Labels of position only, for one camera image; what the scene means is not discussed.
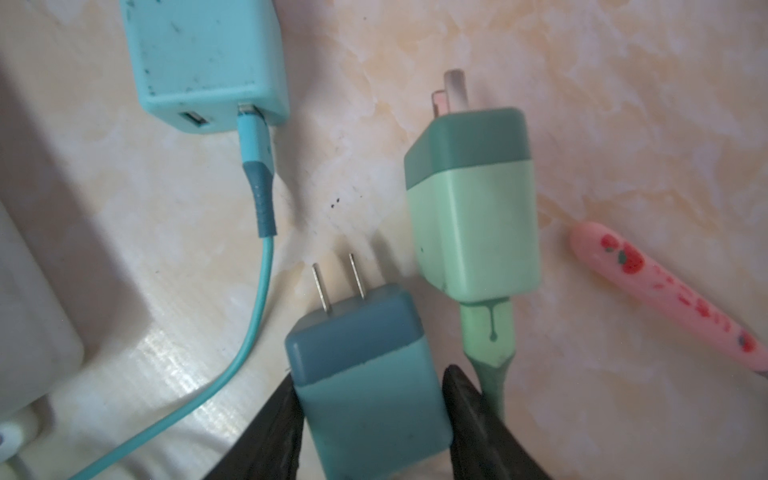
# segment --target power adapter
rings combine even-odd
[[[435,120],[405,157],[416,259],[459,302],[464,352],[501,416],[515,354],[509,297],[541,280],[525,117],[517,108],[469,111],[461,70],[445,73],[432,106]]]
[[[144,110],[191,134],[237,129],[253,105],[288,119],[280,24],[271,0],[121,0]]]
[[[279,124],[289,113],[280,25],[270,0],[121,0],[121,10],[144,109],[189,133],[237,129],[263,238],[262,263],[253,315],[232,363],[181,407],[71,480],[90,480],[152,440],[207,402],[245,363],[266,305],[276,235],[267,124]]]
[[[327,478],[388,478],[451,445],[451,422],[413,300],[389,283],[323,308],[286,338],[291,375]]]

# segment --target pink toothbrush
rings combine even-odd
[[[768,378],[765,345],[618,233],[599,223],[580,223],[571,231],[571,249],[621,289]]]

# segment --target cable cord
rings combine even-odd
[[[235,376],[256,343],[259,326],[261,325],[261,317],[264,314],[264,306],[266,305],[266,294],[270,289],[270,275],[272,273],[272,259],[275,248],[273,237],[276,234],[276,228],[272,205],[274,166],[272,150],[270,148],[270,132],[266,122],[256,108],[251,107],[240,112],[237,116],[237,130],[240,134],[240,153],[243,156],[243,169],[256,201],[259,236],[264,239],[256,305],[253,307],[253,314],[250,317],[250,325],[248,326],[243,345],[227,369],[203,392],[143,432],[119,445],[96,462],[91,463],[88,467],[70,477],[69,480],[91,480],[91,478],[119,462],[123,457],[129,455],[135,449],[149,442],[165,429],[192,413],[197,407],[203,405]]]
[[[118,446],[108,454],[104,455],[96,462],[91,463],[88,467],[81,470],[78,474],[71,477],[69,480],[90,480],[105,469],[111,467],[116,462],[119,462],[123,457],[133,452],[135,449],[141,447],[143,444],[152,440],[155,436],[163,432],[174,423],[178,422],[185,416],[192,413],[197,407],[207,402],[210,397],[217,394],[231,379],[235,376],[240,367],[243,366],[248,355],[250,354],[253,344],[256,342],[256,338],[259,333],[259,326],[261,324],[261,318],[264,314],[264,306],[266,305],[266,293],[270,288],[270,275],[272,273],[272,259],[274,254],[274,239],[267,237],[263,242],[263,250],[261,253],[261,274],[259,276],[259,290],[256,295],[256,305],[253,307],[253,314],[250,317],[250,325],[245,335],[243,345],[240,347],[240,351],[235,355],[232,363],[227,367],[224,372],[218,376],[200,395],[190,400],[186,405],[181,406],[178,410],[165,416],[154,425],[145,429],[143,432],[134,436],[132,439],[127,440],[122,445]]]

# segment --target charger prong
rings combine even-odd
[[[448,110],[448,95],[445,94],[445,90],[432,92],[432,112],[435,114],[435,118],[450,113]]]
[[[450,112],[469,110],[464,71],[461,68],[448,70],[442,79],[445,83],[445,94],[448,96],[448,110]]]
[[[323,279],[320,276],[320,267],[317,263],[312,264],[312,275],[315,277],[315,286],[317,287],[317,293],[320,294],[320,302],[323,304],[323,310],[326,313],[331,313],[331,304],[328,301],[328,294],[325,287],[323,287]]]
[[[366,288],[362,285],[360,275],[357,273],[357,265],[355,265],[355,256],[349,254],[349,262],[352,264],[352,271],[355,273],[355,281],[357,282],[357,289],[360,291],[360,296],[363,300],[366,299]]]

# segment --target white plastic object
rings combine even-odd
[[[16,455],[40,432],[38,416],[27,406],[10,419],[0,422],[0,463]]]
[[[77,371],[83,344],[0,204],[0,422]]]

